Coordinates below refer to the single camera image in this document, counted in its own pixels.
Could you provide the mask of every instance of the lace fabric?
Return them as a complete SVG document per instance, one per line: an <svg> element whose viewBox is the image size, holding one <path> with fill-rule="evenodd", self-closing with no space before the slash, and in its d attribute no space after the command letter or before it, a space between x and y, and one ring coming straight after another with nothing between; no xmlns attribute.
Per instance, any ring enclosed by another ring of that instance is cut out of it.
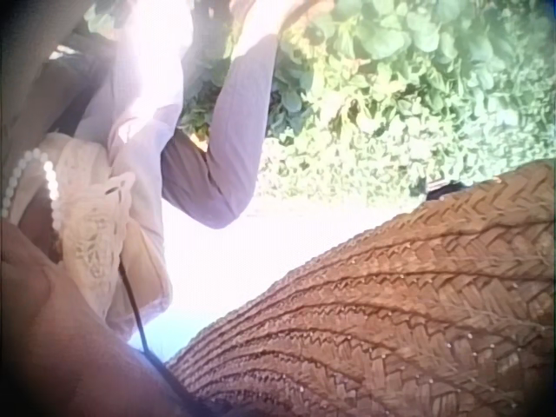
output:
<svg viewBox="0 0 556 417"><path fill-rule="evenodd" d="M169 306L171 286L164 260L141 226L129 216L135 175L111 177L106 148L59 133L45 137L39 149L54 164L60 192L61 266L68 270L94 311L124 340L136 320L118 273L120 263L136 293L144 323ZM44 185L43 168L23 171L13 198L10 221L18 224Z"/></svg>

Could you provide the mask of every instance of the green foliage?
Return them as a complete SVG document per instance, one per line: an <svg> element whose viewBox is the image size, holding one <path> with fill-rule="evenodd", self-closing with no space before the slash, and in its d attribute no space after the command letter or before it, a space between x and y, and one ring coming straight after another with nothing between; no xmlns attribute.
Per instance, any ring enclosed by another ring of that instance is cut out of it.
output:
<svg viewBox="0 0 556 417"><path fill-rule="evenodd" d="M338 0L281 41L261 192L399 202L555 157L549 16L535 0ZM189 133L209 132L222 80L190 95Z"/></svg>

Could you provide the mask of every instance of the hand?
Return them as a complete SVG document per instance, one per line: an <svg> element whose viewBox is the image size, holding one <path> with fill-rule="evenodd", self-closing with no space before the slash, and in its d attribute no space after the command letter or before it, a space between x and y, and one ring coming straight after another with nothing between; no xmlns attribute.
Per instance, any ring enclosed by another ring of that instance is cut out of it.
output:
<svg viewBox="0 0 556 417"><path fill-rule="evenodd" d="M19 359L45 331L55 336L69 321L102 325L63 268L16 226L2 221L0 230L3 352L8 358L15 353Z"/></svg>

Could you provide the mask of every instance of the woman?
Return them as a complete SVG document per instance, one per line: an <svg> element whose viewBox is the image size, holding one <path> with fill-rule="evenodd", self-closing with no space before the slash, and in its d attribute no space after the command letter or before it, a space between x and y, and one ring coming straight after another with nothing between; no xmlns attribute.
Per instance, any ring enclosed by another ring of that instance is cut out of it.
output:
<svg viewBox="0 0 556 417"><path fill-rule="evenodd" d="M52 415L544 415L530 407L553 404L553 227L554 161L541 161L315 258L169 362L207 414L180 408L65 270L3 224L3 360Z"/></svg>
<svg viewBox="0 0 556 417"><path fill-rule="evenodd" d="M42 167L33 163L32 152L16 159L3 215L57 261L53 241L59 235L64 266L90 306L124 339L133 333L135 317L118 277L120 255L143 321L159 315L171 300L162 198L213 228L229 224L247 206L265 136L278 33L304 3L257 0L248 10L215 106L206 155L187 139L173 138L182 112L181 59L192 37L187 2L142 0L74 138L51 134L35 151L41 164L52 162L51 189L43 187ZM103 196L120 180L122 189ZM50 209L49 199L58 195L60 202ZM51 211L65 221L45 221ZM117 233L109 235L112 229Z"/></svg>

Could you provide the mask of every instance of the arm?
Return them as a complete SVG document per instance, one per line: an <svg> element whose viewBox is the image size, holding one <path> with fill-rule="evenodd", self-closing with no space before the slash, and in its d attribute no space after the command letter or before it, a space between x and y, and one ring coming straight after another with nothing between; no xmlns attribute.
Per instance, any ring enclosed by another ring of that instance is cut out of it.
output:
<svg viewBox="0 0 556 417"><path fill-rule="evenodd" d="M207 153L181 132L162 152L163 197L211 228L235 220L255 191L285 10L257 2L249 12L216 101Z"/></svg>

